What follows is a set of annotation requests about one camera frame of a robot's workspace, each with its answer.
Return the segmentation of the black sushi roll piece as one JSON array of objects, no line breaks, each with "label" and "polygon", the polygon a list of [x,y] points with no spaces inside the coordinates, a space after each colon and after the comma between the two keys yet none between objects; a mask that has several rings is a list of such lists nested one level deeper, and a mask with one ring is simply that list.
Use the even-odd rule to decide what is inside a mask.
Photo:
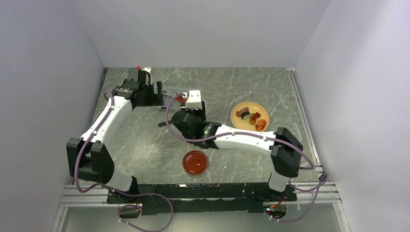
[{"label": "black sushi roll piece", "polygon": [[251,117],[251,113],[250,113],[250,112],[245,112],[245,113],[241,116],[241,119],[242,119],[243,121],[245,121],[245,120],[249,120],[250,117]]}]

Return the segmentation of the brown meat piece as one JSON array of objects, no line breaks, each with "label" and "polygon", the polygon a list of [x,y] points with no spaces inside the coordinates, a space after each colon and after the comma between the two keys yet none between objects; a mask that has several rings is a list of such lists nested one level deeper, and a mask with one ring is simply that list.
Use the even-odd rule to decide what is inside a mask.
[{"label": "brown meat piece", "polygon": [[235,114],[236,114],[237,117],[241,117],[245,112],[248,112],[248,111],[249,111],[249,108],[244,107],[244,108],[238,110]]}]

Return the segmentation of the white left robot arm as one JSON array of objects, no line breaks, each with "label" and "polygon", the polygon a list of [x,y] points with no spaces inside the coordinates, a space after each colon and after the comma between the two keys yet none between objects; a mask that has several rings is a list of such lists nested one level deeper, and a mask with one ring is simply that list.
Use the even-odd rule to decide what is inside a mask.
[{"label": "white left robot arm", "polygon": [[71,138],[66,145],[70,176],[81,193],[80,181],[93,182],[111,191],[120,191],[127,203],[138,199],[136,177],[119,171],[109,153],[109,145],[123,120],[136,107],[162,106],[162,82],[154,83],[151,68],[129,69],[120,86],[104,93],[108,102],[94,124],[79,138]]}]

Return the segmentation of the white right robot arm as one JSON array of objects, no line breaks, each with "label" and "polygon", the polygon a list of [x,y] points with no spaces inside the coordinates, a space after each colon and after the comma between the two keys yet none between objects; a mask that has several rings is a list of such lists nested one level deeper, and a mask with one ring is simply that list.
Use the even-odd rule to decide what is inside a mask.
[{"label": "white right robot arm", "polygon": [[178,138],[202,149],[238,149],[269,156],[274,169],[266,194],[273,201],[283,197],[288,182],[299,175],[303,145],[286,128],[265,132],[240,130],[203,121],[190,110],[176,112],[167,125],[177,129]]}]

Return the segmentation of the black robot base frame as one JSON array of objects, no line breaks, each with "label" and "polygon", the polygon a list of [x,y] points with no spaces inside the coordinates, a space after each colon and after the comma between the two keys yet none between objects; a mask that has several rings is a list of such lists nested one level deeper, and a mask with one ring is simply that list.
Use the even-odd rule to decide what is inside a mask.
[{"label": "black robot base frame", "polygon": [[143,216],[162,213],[201,213],[246,211],[261,213],[275,202],[295,202],[295,190],[271,190],[266,182],[212,184],[140,184],[141,197],[128,197],[110,191],[108,204],[140,203]]}]

